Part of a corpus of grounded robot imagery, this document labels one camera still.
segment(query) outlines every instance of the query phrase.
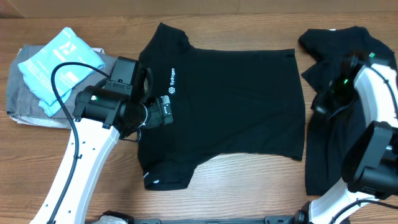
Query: black garment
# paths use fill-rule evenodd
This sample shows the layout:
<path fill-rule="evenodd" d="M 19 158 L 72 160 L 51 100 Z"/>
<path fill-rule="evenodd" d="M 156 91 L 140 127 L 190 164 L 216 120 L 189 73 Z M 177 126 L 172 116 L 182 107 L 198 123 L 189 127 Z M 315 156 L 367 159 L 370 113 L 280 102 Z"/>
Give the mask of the black garment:
<path fill-rule="evenodd" d="M 391 58 L 397 68 L 394 52 L 370 36 L 363 27 L 343 30 L 306 31 L 298 40 L 317 63 L 302 74 L 316 92 L 326 90 L 340 75 L 341 58 L 353 50 L 365 50 Z M 365 119 L 360 100 L 329 122 L 313 115 L 307 131 L 305 186 L 308 195 L 323 195 L 341 177 L 343 159 L 362 135 Z"/>
<path fill-rule="evenodd" d="M 196 49 L 183 31 L 160 24 L 139 60 L 153 71 L 152 96 L 169 95 L 174 117 L 142 131 L 146 189 L 184 189 L 197 165 L 220 153 L 302 159 L 305 108 L 293 49 Z"/>

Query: robotic arm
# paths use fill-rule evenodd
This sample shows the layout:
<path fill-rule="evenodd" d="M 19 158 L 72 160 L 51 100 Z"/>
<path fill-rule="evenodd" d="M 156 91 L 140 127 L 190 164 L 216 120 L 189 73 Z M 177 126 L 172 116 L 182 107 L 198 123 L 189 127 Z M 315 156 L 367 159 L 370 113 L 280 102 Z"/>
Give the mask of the robotic arm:
<path fill-rule="evenodd" d="M 362 199 L 377 201 L 398 195 L 396 71 L 388 67 L 386 61 L 374 58 L 374 54 L 355 55 L 347 61 L 349 63 L 343 64 L 344 75 L 314 103 L 315 111 L 329 119 L 340 113 L 341 108 L 348 107 L 356 97 L 362 102 L 367 129 L 345 157 L 342 178 L 324 196 L 306 203 L 294 217 L 234 220 L 233 223 L 340 223 L 360 208 Z M 149 83 L 147 89 L 144 88 L 146 80 Z M 386 80 L 390 80 L 389 88 L 386 87 Z M 88 86 L 78 94 L 73 115 L 79 136 L 80 155 L 69 188 L 51 224 L 85 223 L 88 204 L 98 177 L 118 139 L 142 128 L 173 122 L 168 96 L 147 103 L 146 92 L 150 92 L 152 82 L 149 68 L 138 61 L 119 57 L 111 77 L 104 80 L 104 88 L 103 85 Z M 73 164 L 74 144 L 72 132 L 50 192 L 31 224 L 49 223 Z M 223 220 L 210 221 L 230 223 Z M 108 211 L 96 223 L 152 222 L 134 220 L 128 215 Z M 183 222 L 154 220 L 153 223 Z"/>

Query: wood grain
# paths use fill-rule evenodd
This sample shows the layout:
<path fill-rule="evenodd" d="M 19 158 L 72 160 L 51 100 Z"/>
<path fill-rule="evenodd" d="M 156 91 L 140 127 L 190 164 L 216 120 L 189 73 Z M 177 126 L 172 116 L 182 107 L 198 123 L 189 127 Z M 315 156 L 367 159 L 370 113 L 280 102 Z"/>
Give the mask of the wood grain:
<path fill-rule="evenodd" d="M 184 30 L 193 46 L 218 50 L 296 49 L 298 69 L 314 61 L 299 47 L 308 28 L 365 26 L 375 38 L 398 50 L 398 13 L 256 14 L 226 16 L 141 16 L 0 20 L 0 223 L 29 223 L 46 197 L 70 132 L 18 125 L 6 115 L 9 65 L 24 44 L 46 44 L 71 27 L 92 47 L 113 56 L 138 58 L 159 22 Z M 307 123 L 314 91 L 303 79 Z M 99 177 L 88 209 L 94 220 L 106 210 L 136 218 L 260 218 L 290 215 L 307 200 L 305 163 L 281 156 L 227 154 L 200 165 L 188 189 L 144 190 L 137 145 L 121 141 Z M 398 205 L 398 198 L 388 202 Z M 367 205 L 353 223 L 396 223 L 398 213 Z"/>

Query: wooden table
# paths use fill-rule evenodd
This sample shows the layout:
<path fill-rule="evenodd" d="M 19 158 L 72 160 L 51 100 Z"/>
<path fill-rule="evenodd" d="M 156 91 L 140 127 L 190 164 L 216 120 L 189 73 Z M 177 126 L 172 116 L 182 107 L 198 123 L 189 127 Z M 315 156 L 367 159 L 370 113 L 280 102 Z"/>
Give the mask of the wooden table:
<path fill-rule="evenodd" d="M 0 20 L 0 223 L 29 223 L 42 205 L 65 152 L 70 131 L 19 125 L 6 114 L 9 65 L 24 44 L 46 44 L 71 27 L 88 45 L 112 56 L 138 58 L 159 22 L 184 30 L 193 46 L 217 50 L 296 49 L 298 69 L 314 60 L 297 39 L 307 29 L 367 27 L 371 35 L 398 50 L 398 13 L 255 14 L 223 16 L 139 16 L 74 19 Z M 307 124 L 315 96 L 301 79 Z M 307 200 L 305 161 L 281 156 L 228 154 L 200 165 L 188 189 L 144 189 L 137 145 L 121 141 L 106 161 L 87 219 L 106 210 L 136 218 L 261 218 L 291 215 Z M 398 198 L 389 203 L 398 205 Z M 353 223 L 397 223 L 398 212 L 367 205 Z"/>

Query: light blue cloth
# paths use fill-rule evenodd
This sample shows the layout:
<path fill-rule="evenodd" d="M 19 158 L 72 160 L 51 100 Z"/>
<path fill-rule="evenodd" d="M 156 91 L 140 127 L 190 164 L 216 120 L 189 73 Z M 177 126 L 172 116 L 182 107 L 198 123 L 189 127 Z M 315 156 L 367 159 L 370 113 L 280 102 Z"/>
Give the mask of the light blue cloth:
<path fill-rule="evenodd" d="M 53 116 L 61 108 L 52 91 L 51 73 L 63 62 L 81 62 L 95 68 L 105 66 L 100 56 L 68 27 L 64 28 L 40 52 L 18 64 L 26 85 L 40 99 L 39 106 L 48 116 Z M 55 75 L 55 85 L 62 101 L 67 101 L 72 88 L 92 73 L 92 69 L 78 65 L 60 68 Z"/>

